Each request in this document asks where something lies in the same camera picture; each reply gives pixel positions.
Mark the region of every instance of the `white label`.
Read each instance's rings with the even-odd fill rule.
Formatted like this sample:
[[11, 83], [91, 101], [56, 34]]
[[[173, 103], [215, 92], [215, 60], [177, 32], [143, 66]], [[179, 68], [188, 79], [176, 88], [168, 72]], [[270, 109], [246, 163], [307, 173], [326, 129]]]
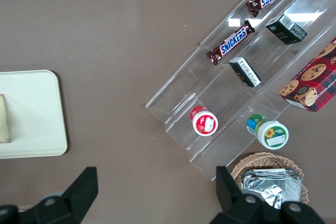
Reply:
[[289, 18], [287, 17], [286, 15], [283, 15], [282, 18], [279, 20], [280, 23], [282, 23], [288, 30], [290, 30], [293, 25], [294, 25], [294, 22]]
[[286, 101], [293, 106], [296, 106], [296, 107], [307, 110], [307, 108], [305, 106], [303, 106], [301, 103], [298, 103], [298, 102], [295, 102], [295, 101], [292, 101], [292, 100], [288, 100], [288, 99], [286, 99]]
[[204, 126], [204, 131], [209, 132], [213, 129], [214, 127], [214, 122], [215, 120], [211, 119], [211, 118], [206, 118], [205, 120], [205, 126]]
[[256, 85], [259, 85], [261, 83], [261, 81], [259, 80], [259, 78], [256, 76], [256, 74], [254, 73], [254, 71], [252, 70], [252, 68], [249, 66], [249, 64], [246, 63], [246, 61], [243, 59], [241, 59], [238, 64], [240, 65], [240, 67], [242, 68], [242, 70], [245, 72], [245, 74], [249, 77], [249, 79], [251, 80], [251, 82], [253, 83], [254, 87]]
[[285, 140], [286, 140], [286, 136], [283, 135], [283, 136], [277, 136], [277, 137], [273, 137], [273, 138], [270, 138], [270, 139], [266, 139], [266, 142], [269, 146], [274, 146], [274, 145], [277, 145], [277, 144], [284, 143]]

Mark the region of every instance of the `black box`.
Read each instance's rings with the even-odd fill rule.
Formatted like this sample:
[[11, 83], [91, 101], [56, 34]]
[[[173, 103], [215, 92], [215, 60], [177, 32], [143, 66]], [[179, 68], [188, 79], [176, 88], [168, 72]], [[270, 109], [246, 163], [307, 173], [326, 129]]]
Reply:
[[307, 33], [285, 14], [271, 19], [266, 27], [286, 45], [303, 41]]
[[245, 83], [245, 85], [254, 88], [261, 83], [259, 76], [244, 57], [233, 58], [229, 61], [229, 65]]

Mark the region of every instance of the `beige object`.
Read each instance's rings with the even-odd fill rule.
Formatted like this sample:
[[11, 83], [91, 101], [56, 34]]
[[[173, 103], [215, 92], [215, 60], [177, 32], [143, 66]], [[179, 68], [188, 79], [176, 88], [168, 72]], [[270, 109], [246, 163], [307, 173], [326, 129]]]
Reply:
[[280, 94], [283, 97], [287, 96], [288, 94], [290, 94], [291, 92], [293, 92], [297, 88], [298, 84], [299, 84], [298, 80], [290, 81], [286, 86], [284, 86], [283, 89], [281, 89]]
[[307, 69], [301, 76], [302, 81], [310, 81], [320, 76], [327, 68], [326, 64], [316, 64]]
[[303, 94], [296, 94], [294, 99], [305, 106], [312, 106], [317, 99], [317, 90], [316, 88], [308, 88], [307, 92]]
[[326, 47], [318, 55], [315, 56], [315, 59], [319, 59], [319, 58], [326, 56], [327, 54], [331, 53], [335, 48], [336, 48], [336, 43], [331, 42], [327, 44]]
[[6, 107], [2, 94], [0, 94], [0, 143], [9, 143], [9, 131], [7, 126]]
[[[271, 168], [291, 168], [300, 176], [300, 178], [304, 176], [302, 170], [296, 164], [294, 164], [293, 161], [272, 153], [258, 152], [242, 159], [233, 169], [232, 177], [236, 181], [238, 187], [241, 189], [241, 176], [247, 170]], [[302, 185], [300, 202], [304, 204], [309, 202], [308, 191], [304, 185]]]

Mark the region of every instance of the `foil packet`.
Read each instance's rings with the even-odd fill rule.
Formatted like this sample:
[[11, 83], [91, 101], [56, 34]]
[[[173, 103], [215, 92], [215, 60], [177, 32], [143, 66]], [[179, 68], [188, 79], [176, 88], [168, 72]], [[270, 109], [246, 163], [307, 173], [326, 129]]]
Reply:
[[242, 176], [241, 188], [255, 191], [276, 209], [285, 201], [300, 202], [302, 178], [293, 169], [253, 169]]

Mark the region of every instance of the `plastic tray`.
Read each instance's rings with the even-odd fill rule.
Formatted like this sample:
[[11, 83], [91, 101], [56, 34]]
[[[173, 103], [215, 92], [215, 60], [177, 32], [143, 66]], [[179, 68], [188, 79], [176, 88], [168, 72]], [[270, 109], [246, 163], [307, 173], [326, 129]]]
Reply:
[[49, 70], [1, 72], [11, 142], [0, 158], [58, 156], [67, 149], [58, 79]]

